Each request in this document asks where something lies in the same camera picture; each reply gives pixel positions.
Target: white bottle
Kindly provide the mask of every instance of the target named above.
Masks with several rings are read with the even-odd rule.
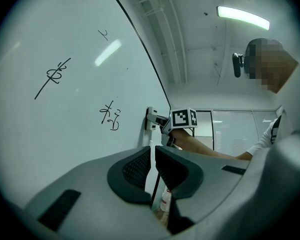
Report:
[[[166,189],[166,191],[163,193],[161,198],[160,209],[164,212],[169,212],[170,202],[171,202],[171,192],[170,190]]]

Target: ceiling light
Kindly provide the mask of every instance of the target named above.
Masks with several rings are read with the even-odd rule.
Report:
[[[216,11],[219,17],[248,22],[269,30],[270,22],[252,13],[224,6],[217,6]]]
[[[117,39],[113,41],[101,54],[96,60],[94,64],[98,67],[104,62],[111,54],[113,54],[116,50],[121,47],[121,42]]]

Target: black vest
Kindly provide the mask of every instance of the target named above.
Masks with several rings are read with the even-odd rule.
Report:
[[[275,143],[275,141],[276,141],[280,120],[281,120],[281,115],[278,117],[278,119],[273,124],[272,130],[271,130],[271,144]]]

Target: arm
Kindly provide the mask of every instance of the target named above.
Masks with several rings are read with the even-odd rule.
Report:
[[[270,123],[269,127],[262,134],[259,142],[256,143],[255,145],[253,145],[252,147],[250,147],[246,151],[247,153],[249,153],[253,156],[258,150],[265,149],[265,148],[270,148],[272,146],[272,143],[271,143],[271,130],[272,130],[276,120],[274,120],[272,123]]]
[[[224,158],[224,159],[248,160],[248,161],[252,159],[252,155],[248,152],[244,152],[243,154],[235,157],[235,156],[214,151],[211,148],[204,145],[203,143],[201,143],[196,138],[189,135],[184,129],[175,129],[171,132],[171,134],[175,139],[174,144],[182,148],[183,150],[189,152],[216,157],[216,158]]]

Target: black and white marker cube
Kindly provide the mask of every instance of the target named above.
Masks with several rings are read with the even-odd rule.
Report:
[[[170,115],[171,129],[198,127],[197,113],[190,107],[171,109]]]

